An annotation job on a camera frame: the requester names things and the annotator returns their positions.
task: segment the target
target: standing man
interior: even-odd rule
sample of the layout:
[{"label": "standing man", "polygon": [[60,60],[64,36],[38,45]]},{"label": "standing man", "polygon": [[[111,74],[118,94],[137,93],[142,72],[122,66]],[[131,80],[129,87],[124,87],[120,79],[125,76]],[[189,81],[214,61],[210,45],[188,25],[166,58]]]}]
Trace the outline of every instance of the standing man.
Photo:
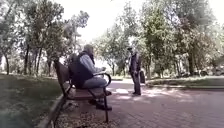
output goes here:
[{"label": "standing man", "polygon": [[[81,52],[75,59],[72,59],[69,65],[71,75],[71,83],[78,89],[91,89],[104,87],[107,81],[104,78],[94,76],[95,73],[104,71],[106,68],[96,68],[93,55],[93,46],[85,45],[83,52]],[[89,101],[91,104],[96,105],[96,108],[102,110],[112,110],[112,107],[105,108],[103,99],[97,101]]]},{"label": "standing man", "polygon": [[134,51],[131,47],[127,49],[130,54],[130,64],[129,64],[129,73],[134,82],[134,92],[133,95],[141,95],[141,85],[140,85],[140,70],[141,70],[141,60],[139,54]]}]

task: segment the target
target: bench leg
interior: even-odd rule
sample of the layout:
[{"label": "bench leg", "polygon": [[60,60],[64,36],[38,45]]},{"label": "bench leg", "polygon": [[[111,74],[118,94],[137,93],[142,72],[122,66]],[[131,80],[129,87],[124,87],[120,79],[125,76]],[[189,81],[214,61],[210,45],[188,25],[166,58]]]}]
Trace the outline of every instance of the bench leg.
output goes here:
[{"label": "bench leg", "polygon": [[[107,97],[106,96],[104,97],[104,106],[105,106],[105,108],[108,107],[108,105],[107,105]],[[106,123],[108,123],[108,110],[107,109],[105,110],[105,116],[106,116]]]}]

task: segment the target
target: grass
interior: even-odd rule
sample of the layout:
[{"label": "grass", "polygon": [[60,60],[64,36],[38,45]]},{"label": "grass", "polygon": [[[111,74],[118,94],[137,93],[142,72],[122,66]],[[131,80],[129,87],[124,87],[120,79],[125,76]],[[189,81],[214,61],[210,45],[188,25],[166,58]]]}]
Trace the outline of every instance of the grass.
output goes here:
[{"label": "grass", "polygon": [[0,74],[0,127],[34,127],[60,93],[53,79]]},{"label": "grass", "polygon": [[149,81],[151,86],[184,86],[189,88],[224,88],[224,77],[195,77],[182,79],[158,79]]}]

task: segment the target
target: hand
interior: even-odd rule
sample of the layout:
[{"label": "hand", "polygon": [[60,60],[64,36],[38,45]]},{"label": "hand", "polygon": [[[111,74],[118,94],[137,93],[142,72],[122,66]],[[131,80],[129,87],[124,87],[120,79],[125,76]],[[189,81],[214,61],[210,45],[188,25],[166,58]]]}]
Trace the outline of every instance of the hand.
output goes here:
[{"label": "hand", "polygon": [[105,71],[106,70],[106,67],[102,67],[102,71]]}]

